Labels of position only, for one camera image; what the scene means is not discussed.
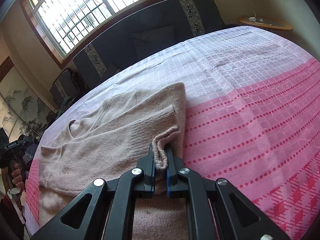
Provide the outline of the person's left hand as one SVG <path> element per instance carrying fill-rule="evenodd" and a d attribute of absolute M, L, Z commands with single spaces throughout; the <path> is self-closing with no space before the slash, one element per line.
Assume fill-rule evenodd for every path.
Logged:
<path fill-rule="evenodd" d="M 2 172 L 3 185 L 5 188 L 5 191 L 7 192 L 9 189 L 9 184 L 7 181 L 8 168 L 7 167 L 2 168 L 1 172 Z M 22 181 L 21 171 L 20 171 L 17 163 L 13 163 L 11 176 L 13 177 L 11 183 L 23 191 L 24 190 L 24 182 Z"/>

